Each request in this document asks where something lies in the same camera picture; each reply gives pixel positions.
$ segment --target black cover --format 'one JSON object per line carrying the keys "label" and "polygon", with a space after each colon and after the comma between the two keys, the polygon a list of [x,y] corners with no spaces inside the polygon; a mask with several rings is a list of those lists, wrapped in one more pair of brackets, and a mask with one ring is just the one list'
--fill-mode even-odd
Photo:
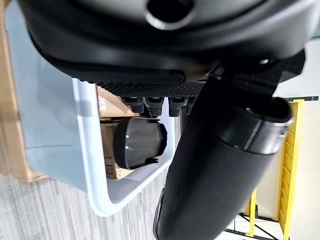
{"label": "black cover", "polygon": [[[219,1],[214,2],[219,9]],[[304,47],[319,14],[317,0],[268,0],[232,18],[161,31],[99,14],[71,0],[19,0],[19,4],[34,44],[49,62],[107,89],[109,84],[124,84],[127,89],[137,84],[180,86],[205,79],[214,60],[227,65],[290,57]],[[201,7],[194,11],[205,9],[205,4],[195,1]],[[144,94],[162,97],[168,92]]]}
{"label": "black cover", "polygon": [[158,119],[123,118],[113,137],[114,158],[123,169],[157,163],[154,157],[162,155],[166,146],[167,130]]}

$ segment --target cardboard box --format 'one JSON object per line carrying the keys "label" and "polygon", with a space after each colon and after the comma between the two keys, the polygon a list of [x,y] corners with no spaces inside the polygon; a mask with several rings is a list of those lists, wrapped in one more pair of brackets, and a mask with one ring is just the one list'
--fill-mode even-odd
{"label": "cardboard box", "polygon": [[100,118],[139,116],[138,113],[133,113],[119,96],[113,95],[99,86],[96,87],[96,92]]}
{"label": "cardboard box", "polygon": [[111,179],[123,179],[133,170],[119,167],[114,156],[114,134],[118,123],[101,123],[100,125],[106,176]]}
{"label": "cardboard box", "polygon": [[9,2],[0,1],[0,174],[33,182],[46,176],[32,170],[25,155],[24,135],[5,30],[5,9]]}

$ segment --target black mesh grille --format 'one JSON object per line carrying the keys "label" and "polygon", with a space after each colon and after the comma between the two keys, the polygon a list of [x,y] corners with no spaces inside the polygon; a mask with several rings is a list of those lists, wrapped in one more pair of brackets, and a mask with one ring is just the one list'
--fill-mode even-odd
{"label": "black mesh grille", "polygon": [[204,83],[191,82],[180,85],[108,83],[98,85],[120,97],[194,97],[199,95]]}

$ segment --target white wall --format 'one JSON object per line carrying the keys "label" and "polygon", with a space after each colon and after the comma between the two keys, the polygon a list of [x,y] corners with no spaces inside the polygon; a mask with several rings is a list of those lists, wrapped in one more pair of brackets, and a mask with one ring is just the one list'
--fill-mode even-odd
{"label": "white wall", "polygon": [[[307,44],[303,74],[279,85],[276,96],[320,96],[320,41]],[[320,239],[320,101],[304,109],[291,240]]]}
{"label": "white wall", "polygon": [[281,152],[275,157],[257,186],[256,204],[260,216],[274,219],[277,216],[280,184]]}

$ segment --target gray carpet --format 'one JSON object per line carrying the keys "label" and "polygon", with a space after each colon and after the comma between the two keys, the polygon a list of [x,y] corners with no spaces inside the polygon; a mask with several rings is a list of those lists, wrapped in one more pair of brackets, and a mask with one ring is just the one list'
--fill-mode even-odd
{"label": "gray carpet", "polygon": [[152,240],[165,173],[121,212],[98,217],[87,194],[53,179],[23,183],[0,175],[0,240]]}

